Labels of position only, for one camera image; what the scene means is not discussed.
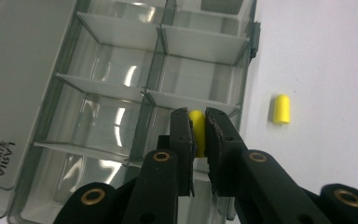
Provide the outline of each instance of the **clear plastic organizer box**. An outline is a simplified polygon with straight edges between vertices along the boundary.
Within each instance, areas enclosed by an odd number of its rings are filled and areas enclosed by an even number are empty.
[[[240,128],[255,2],[234,15],[207,2],[79,1],[10,222],[52,223],[76,189],[136,177],[176,108],[218,108]],[[179,199],[178,223],[235,216],[231,199],[212,195],[208,172],[196,159],[197,196]]]

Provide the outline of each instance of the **white background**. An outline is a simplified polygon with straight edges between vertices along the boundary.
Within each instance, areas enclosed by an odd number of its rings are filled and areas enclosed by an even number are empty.
[[[358,188],[358,1],[258,1],[260,48],[252,61],[241,135],[270,153],[298,185]],[[276,94],[292,122],[269,121]]]

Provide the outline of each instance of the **plastic divider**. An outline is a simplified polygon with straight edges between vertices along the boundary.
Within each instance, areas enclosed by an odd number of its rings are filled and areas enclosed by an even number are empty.
[[[128,161],[127,156],[122,156],[113,152],[103,151],[90,147],[78,147],[78,146],[63,144],[63,143],[38,143],[38,142],[35,142],[34,145],[36,147],[45,147],[60,152],[73,153],[76,155],[91,157],[98,160],[116,161],[123,164],[126,164]]]
[[[239,109],[237,105],[227,105],[216,101],[208,101],[208,100],[183,97],[166,92],[147,91],[147,94],[152,97],[156,105],[162,107],[168,107],[172,109],[187,107],[189,111],[191,110],[205,111],[206,107],[208,106],[208,107],[213,107],[222,110],[228,115],[233,113],[235,110]]]
[[[165,0],[110,0],[99,1],[89,8],[89,14],[116,17],[126,20],[160,24],[164,16]]]
[[[234,64],[249,38],[161,25],[168,53],[215,63]]]
[[[77,12],[85,26],[103,44],[153,51],[157,40],[156,24],[130,21]]]
[[[108,96],[137,103],[142,102],[143,95],[142,89],[140,88],[62,74],[57,74],[57,77],[66,80],[67,82],[87,93],[94,93],[101,96]]]
[[[138,123],[136,124],[135,134],[132,141],[132,148],[130,153],[131,162],[142,161],[145,157],[147,152],[146,142],[149,141],[147,138],[149,136],[149,126],[150,123],[152,123],[151,119],[153,118],[153,114],[154,107],[145,97],[141,105]]]

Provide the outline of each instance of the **yellow cylinder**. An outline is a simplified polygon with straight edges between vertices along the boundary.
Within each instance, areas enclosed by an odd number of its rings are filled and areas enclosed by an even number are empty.
[[[197,158],[205,157],[205,115],[199,110],[193,110],[188,113],[193,121],[193,132],[197,143]]]
[[[290,99],[288,95],[281,94],[275,98],[273,122],[276,124],[290,123]]]

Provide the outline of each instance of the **box lid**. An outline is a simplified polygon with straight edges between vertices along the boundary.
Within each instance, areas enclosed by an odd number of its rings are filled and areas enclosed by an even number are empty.
[[[0,0],[0,217],[22,161],[76,0]]]

